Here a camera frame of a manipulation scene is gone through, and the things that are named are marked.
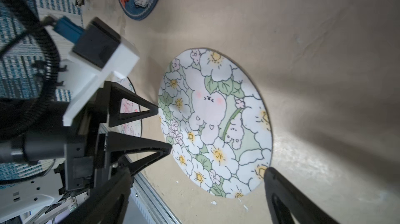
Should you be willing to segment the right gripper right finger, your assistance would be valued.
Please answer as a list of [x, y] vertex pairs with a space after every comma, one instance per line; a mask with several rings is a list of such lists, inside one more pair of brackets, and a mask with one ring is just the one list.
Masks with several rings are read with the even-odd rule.
[[274, 224], [338, 224], [275, 168], [266, 169], [264, 185]]

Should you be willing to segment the white daisy coaster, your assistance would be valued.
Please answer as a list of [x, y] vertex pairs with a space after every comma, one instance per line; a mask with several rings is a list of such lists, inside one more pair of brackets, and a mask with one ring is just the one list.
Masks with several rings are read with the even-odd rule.
[[262, 183], [273, 155], [268, 109], [228, 57], [207, 48], [178, 55], [162, 77], [158, 107], [174, 161], [197, 186], [235, 199]]

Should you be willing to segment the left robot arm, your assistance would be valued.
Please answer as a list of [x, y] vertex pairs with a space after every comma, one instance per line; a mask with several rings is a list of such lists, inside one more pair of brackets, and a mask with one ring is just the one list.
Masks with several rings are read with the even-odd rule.
[[106, 82], [73, 118], [62, 123], [67, 102], [1, 101], [1, 163], [34, 165], [63, 159], [58, 166], [22, 179], [1, 182], [1, 221], [88, 193], [64, 219], [66, 224], [120, 224], [128, 208], [134, 176], [166, 157], [170, 144], [118, 132], [101, 133], [158, 113], [158, 107], [115, 82]]

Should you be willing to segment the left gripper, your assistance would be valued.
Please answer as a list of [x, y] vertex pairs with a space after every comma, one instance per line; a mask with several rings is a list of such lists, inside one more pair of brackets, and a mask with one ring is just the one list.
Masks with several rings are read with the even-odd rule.
[[[95, 148], [101, 123], [117, 127], [158, 114], [158, 106], [139, 97], [119, 83], [106, 81], [107, 102], [88, 102], [73, 119], [63, 125], [68, 102], [51, 102], [49, 108], [28, 130], [13, 138], [1, 138], [1, 163], [34, 164], [45, 159], [64, 158], [64, 190], [88, 188], [94, 179]], [[109, 132], [106, 154], [110, 163], [122, 162], [130, 154], [151, 152], [135, 162], [122, 162], [134, 176], [144, 168], [168, 156], [173, 146], [147, 138]]]

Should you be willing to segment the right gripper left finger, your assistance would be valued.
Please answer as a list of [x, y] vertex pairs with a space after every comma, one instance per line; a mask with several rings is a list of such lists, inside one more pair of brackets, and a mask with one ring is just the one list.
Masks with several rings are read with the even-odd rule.
[[124, 221], [131, 193], [128, 168], [117, 172], [64, 218], [62, 224], [121, 224]]

